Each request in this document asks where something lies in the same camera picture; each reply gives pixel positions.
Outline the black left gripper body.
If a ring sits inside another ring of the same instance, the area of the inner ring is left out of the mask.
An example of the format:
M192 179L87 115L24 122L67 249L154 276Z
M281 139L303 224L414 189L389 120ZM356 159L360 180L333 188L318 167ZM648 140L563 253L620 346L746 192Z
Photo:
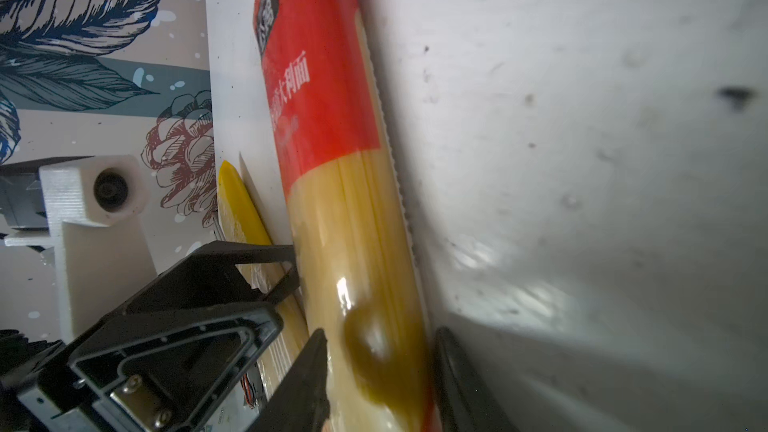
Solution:
M1 332L3 431L154 431L156 393L121 369L153 329L90 329L74 342Z

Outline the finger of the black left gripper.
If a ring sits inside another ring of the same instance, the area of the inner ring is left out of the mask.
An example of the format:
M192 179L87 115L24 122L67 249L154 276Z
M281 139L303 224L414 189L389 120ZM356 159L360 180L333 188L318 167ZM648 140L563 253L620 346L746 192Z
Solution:
M284 262L290 264L289 271L267 293L252 287L238 269L246 264ZM240 302L277 305L293 294L299 285L293 246L214 241L159 274L118 306L116 312L131 315Z
M121 315L70 355L116 431L198 431L279 336L264 302Z

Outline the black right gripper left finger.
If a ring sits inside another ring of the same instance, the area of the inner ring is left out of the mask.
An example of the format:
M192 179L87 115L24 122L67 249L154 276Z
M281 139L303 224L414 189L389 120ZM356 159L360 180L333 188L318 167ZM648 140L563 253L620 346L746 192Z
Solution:
M322 431L330 417L327 377L327 338L316 329L247 431Z

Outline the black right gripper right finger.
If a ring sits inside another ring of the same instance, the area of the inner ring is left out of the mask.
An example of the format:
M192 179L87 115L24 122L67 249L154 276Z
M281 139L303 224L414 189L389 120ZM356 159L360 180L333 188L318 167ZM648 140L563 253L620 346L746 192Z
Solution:
M436 330L433 365L443 431L519 431L447 327Z

